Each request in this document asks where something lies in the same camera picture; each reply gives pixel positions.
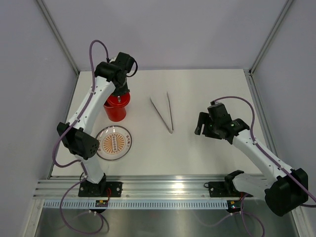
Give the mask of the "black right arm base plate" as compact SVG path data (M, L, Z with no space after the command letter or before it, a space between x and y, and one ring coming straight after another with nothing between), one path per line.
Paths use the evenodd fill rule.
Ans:
M203 185L211 198L241 198L244 193L235 188L228 188L224 181L210 181Z

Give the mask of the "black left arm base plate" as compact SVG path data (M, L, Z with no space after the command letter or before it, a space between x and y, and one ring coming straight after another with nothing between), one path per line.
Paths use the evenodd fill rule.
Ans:
M94 198L94 197L108 197L119 198L122 192L122 182L104 182L102 184L93 184L84 181L79 187L79 197Z

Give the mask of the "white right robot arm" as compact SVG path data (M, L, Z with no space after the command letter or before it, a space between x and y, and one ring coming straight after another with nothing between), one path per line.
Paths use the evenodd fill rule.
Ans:
M281 161L254 137L250 126L242 119L232 119L222 103L213 103L198 116L196 135L226 140L244 153L262 172L265 179L251 177L236 170L224 178L228 195L252 195L266 202L277 216L283 216L308 200L308 175Z

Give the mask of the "red round lid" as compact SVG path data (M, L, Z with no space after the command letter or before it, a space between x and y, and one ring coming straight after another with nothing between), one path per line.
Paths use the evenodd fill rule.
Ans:
M130 102L130 93L126 93L121 96L111 95L107 99L107 103L112 107L122 108L128 105Z

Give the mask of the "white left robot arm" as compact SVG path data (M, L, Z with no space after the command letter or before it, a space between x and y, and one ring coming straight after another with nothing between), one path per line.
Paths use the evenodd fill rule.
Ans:
M137 68L136 60L129 54L119 52L114 61L101 62L92 68L92 84L84 100L74 115L57 125L59 143L80 162L83 183L97 197L106 190L106 175L100 167L97 151L100 142L91 135L93 126L104 104L111 107L125 107L130 101L127 78L132 68Z

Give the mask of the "stainless steel tongs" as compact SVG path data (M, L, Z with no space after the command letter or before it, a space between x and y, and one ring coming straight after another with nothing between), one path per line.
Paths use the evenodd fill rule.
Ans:
M162 121L163 125L165 126L165 128L169 132L169 134L173 134L173 132L174 132L173 113L172 113L172 107L171 107L171 99L170 99L170 95L169 95L168 91L166 92L166 98L167 98L167 102L168 102L170 123L167 123L166 119L163 117L162 113L160 112L160 110L158 109L156 104L154 103L152 97L150 97L150 103L151 103L153 109L155 110L155 112L157 113L158 117Z

